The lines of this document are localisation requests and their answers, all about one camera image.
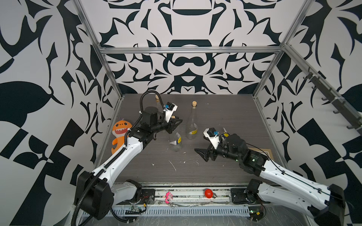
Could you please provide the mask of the glass bottle with cork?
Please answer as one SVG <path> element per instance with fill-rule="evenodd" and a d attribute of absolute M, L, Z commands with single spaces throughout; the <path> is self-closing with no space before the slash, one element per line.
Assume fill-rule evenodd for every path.
<path fill-rule="evenodd" d="M 162 105 L 158 95 L 155 95 L 155 100 L 156 100 L 156 107 L 158 108 L 159 111 L 162 111 Z"/>
<path fill-rule="evenodd" d="M 180 129 L 177 127 L 175 128 L 175 130 L 172 132 L 172 134 L 169 135 L 169 144 L 170 144 L 170 149 L 178 152 L 181 150 L 182 148 L 182 136 L 180 133 Z"/>

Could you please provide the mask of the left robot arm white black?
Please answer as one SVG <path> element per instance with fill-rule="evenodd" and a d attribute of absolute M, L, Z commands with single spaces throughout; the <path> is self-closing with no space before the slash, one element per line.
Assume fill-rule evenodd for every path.
<path fill-rule="evenodd" d="M 136 197 L 137 192 L 141 190 L 138 183 L 128 180 L 116 185 L 115 181 L 130 161 L 156 139 L 157 133 L 166 131 L 171 134 L 182 123 L 182 119 L 173 116 L 177 108 L 176 104 L 168 102 L 163 107 L 162 118 L 158 117 L 159 112 L 156 107 L 141 109 L 140 117 L 130 129 L 126 130 L 124 144 L 115 154 L 92 172 L 85 171 L 78 177 L 72 226 L 76 225 L 80 210 L 100 220 L 116 204 Z"/>

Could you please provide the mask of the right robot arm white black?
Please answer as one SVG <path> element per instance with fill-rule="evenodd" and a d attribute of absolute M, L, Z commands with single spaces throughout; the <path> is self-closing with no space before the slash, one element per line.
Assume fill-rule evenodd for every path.
<path fill-rule="evenodd" d="M 237 134 L 219 134 L 214 129 L 204 132 L 210 145 L 195 152 L 206 162 L 218 156 L 238 162 L 246 173 L 280 185 L 271 186 L 257 179 L 250 180 L 244 197 L 250 203 L 275 203 L 298 211 L 319 226 L 344 225 L 346 199 L 344 190 L 336 184 L 329 186 L 308 180 L 274 162 L 259 148 L 248 148 Z"/>

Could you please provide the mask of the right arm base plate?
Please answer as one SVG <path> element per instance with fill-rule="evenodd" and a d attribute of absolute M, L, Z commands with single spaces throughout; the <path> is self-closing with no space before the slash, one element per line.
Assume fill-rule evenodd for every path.
<path fill-rule="evenodd" d="M 247 188 L 232 188 L 230 189 L 230 192 L 233 204 L 252 204 L 255 202 L 255 198 Z"/>

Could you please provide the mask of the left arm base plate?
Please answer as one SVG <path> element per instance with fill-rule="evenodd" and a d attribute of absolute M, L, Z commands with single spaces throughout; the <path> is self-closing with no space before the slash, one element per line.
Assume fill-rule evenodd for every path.
<path fill-rule="evenodd" d="M 136 204 L 153 205 L 155 203 L 156 190 L 155 189 L 142 189 Z"/>

